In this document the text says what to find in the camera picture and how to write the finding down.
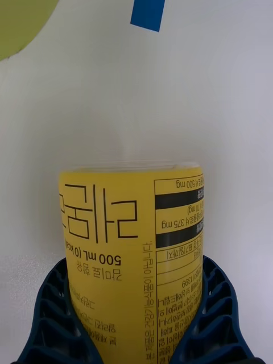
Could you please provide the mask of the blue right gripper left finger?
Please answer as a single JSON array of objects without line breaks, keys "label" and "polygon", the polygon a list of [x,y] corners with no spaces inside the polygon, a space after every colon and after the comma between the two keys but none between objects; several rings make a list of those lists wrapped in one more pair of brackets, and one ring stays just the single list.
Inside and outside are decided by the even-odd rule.
[{"label": "blue right gripper left finger", "polygon": [[36,297],[30,335],[15,363],[102,363],[72,306],[66,259],[46,276]]}]

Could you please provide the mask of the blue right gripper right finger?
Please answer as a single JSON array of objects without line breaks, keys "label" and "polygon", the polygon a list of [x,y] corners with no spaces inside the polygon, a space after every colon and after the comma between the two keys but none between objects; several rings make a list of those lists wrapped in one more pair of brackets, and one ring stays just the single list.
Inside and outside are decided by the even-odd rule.
[{"label": "blue right gripper right finger", "polygon": [[171,363],[264,363],[248,347],[239,327],[235,289],[224,271],[203,257],[202,299]]}]

